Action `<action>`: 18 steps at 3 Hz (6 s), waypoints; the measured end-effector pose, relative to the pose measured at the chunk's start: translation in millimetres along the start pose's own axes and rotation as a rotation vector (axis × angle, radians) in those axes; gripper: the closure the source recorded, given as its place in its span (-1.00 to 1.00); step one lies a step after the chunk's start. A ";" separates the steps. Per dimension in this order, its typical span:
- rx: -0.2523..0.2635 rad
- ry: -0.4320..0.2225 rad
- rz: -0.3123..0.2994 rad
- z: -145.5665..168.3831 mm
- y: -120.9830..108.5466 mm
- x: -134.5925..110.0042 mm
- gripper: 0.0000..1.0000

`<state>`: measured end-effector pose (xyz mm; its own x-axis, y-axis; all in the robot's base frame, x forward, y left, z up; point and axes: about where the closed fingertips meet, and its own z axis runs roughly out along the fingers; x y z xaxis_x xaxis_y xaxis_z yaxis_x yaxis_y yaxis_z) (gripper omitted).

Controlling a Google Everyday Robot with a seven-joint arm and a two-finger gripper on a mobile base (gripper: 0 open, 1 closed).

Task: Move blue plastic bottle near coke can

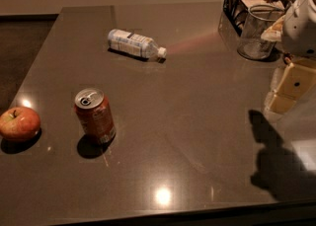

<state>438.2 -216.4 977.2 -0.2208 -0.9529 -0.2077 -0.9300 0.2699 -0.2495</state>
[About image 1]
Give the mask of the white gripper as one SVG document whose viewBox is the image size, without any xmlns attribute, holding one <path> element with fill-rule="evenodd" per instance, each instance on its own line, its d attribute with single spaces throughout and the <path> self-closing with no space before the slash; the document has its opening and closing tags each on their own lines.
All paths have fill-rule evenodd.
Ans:
<svg viewBox="0 0 316 226">
<path fill-rule="evenodd" d="M 281 41 L 286 52 L 315 58 L 316 0 L 295 0 L 285 16 L 263 31 L 261 39 Z M 293 61 L 277 68 L 266 97 L 266 109 L 278 114 L 288 112 L 315 84 L 315 61 Z"/>
</svg>

